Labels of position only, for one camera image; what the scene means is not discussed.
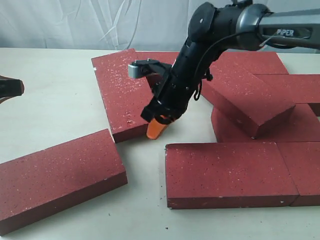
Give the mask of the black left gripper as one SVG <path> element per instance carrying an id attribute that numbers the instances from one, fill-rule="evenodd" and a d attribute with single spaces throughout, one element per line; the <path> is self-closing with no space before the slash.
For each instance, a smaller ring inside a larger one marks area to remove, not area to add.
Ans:
<path id="1" fill-rule="evenodd" d="M 3 103 L 11 98 L 22 96 L 25 86 L 22 80 L 0 76 L 0 102 Z"/>

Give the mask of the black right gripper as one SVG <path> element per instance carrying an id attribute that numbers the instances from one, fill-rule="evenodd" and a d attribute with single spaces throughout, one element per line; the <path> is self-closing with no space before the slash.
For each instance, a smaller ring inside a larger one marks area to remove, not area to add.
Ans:
<path id="1" fill-rule="evenodd" d="M 151 140 L 158 139 L 186 112 L 190 99 L 197 101 L 200 98 L 203 80 L 207 79 L 207 69 L 169 64 L 161 81 L 151 88 L 153 97 L 140 115 L 148 122 L 146 136 Z"/>

